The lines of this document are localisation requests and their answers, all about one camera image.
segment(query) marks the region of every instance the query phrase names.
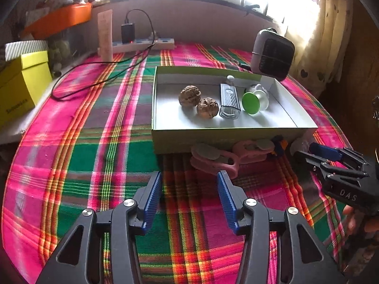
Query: green lid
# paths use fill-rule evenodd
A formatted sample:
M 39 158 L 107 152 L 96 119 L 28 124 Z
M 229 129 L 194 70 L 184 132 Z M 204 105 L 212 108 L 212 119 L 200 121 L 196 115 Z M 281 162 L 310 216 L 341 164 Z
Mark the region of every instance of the green lid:
M 247 92 L 242 96 L 243 109 L 249 114 L 259 111 L 259 99 L 253 93 Z

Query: curtain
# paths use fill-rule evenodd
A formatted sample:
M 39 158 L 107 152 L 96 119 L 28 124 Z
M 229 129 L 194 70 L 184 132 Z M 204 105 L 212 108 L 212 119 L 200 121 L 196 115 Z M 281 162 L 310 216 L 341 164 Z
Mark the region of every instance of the curtain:
M 339 81 L 350 38 L 352 0 L 289 0 L 286 37 L 296 47 L 289 74 L 316 98 Z

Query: box lid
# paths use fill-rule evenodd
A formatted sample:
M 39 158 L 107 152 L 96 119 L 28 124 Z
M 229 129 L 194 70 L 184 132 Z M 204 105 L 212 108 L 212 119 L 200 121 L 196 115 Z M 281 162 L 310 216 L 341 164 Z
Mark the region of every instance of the box lid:
M 212 119 L 200 118 L 194 107 L 180 106 L 178 95 L 187 85 L 196 86 L 203 98 L 213 98 L 220 104 L 220 83 L 228 75 L 234 76 L 240 101 L 246 88 L 260 83 L 268 91 L 268 109 L 255 115 L 242 110 L 238 119 L 231 120 L 219 114 Z M 230 150 L 238 141 L 272 139 L 276 135 L 291 143 L 298 137 L 313 134 L 316 129 L 317 125 L 302 105 L 274 78 L 216 68 L 156 67 L 151 130 L 156 154 L 190 152 L 195 143 Z
M 7 83 L 15 75 L 29 67 L 46 63 L 48 61 L 47 51 L 33 52 L 22 54 L 13 60 L 1 73 L 0 73 L 0 86 Z

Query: plaid tablecloth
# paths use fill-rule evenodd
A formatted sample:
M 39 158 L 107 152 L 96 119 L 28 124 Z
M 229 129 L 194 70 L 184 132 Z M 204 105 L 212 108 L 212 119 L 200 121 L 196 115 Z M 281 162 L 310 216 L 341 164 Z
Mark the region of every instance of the plaid tablecloth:
M 151 141 L 152 82 L 159 65 L 238 69 L 251 53 L 201 44 L 178 44 L 152 52 L 146 61 L 109 84 L 72 96 L 48 99 L 23 137 L 9 173 L 2 210 L 5 251 L 21 275 L 35 283 L 60 238 L 79 213 L 114 208 L 159 169 Z M 114 56 L 122 60 L 123 54 Z M 117 66 L 74 70 L 57 93 L 77 90 L 115 74 Z M 282 84 L 307 110 L 317 142 L 348 142 L 330 115 L 296 81 Z M 153 228 L 137 238 L 147 283 L 233 283 L 243 238 L 228 229 L 215 177 L 193 169 L 188 154 L 163 156 L 163 198 Z M 270 208 L 296 206 L 334 259 L 341 262 L 343 204 L 323 195 L 320 183 L 287 157 L 244 165 L 234 184 Z M 275 282 L 276 241 L 270 242 L 269 283 Z M 109 280 L 109 252 L 104 261 Z

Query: cheese grater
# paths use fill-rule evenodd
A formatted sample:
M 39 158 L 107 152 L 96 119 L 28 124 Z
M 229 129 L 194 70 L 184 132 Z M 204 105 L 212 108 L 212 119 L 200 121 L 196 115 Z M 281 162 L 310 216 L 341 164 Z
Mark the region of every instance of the cheese grater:
M 220 116 L 222 118 L 235 120 L 241 113 L 237 90 L 234 86 L 221 83 L 221 108 Z

